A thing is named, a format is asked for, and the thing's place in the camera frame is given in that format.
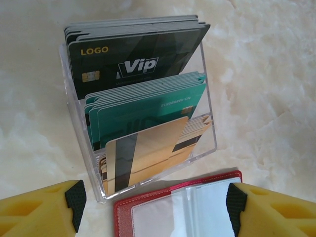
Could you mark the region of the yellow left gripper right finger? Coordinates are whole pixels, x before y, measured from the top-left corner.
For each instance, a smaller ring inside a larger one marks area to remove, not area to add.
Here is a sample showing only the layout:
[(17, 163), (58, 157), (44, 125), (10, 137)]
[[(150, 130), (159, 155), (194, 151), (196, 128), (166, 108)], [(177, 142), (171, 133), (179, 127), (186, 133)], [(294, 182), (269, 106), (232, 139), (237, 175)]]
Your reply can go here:
[(316, 204), (246, 183), (230, 183), (226, 206), (236, 237), (314, 237)]

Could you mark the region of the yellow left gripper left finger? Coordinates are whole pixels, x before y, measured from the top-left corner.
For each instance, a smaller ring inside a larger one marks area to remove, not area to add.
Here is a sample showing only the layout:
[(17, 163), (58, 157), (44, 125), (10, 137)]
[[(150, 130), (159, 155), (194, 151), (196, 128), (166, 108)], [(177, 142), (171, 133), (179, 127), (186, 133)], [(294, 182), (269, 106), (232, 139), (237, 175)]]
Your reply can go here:
[(69, 180), (0, 201), (2, 237), (74, 237), (85, 208), (83, 180)]

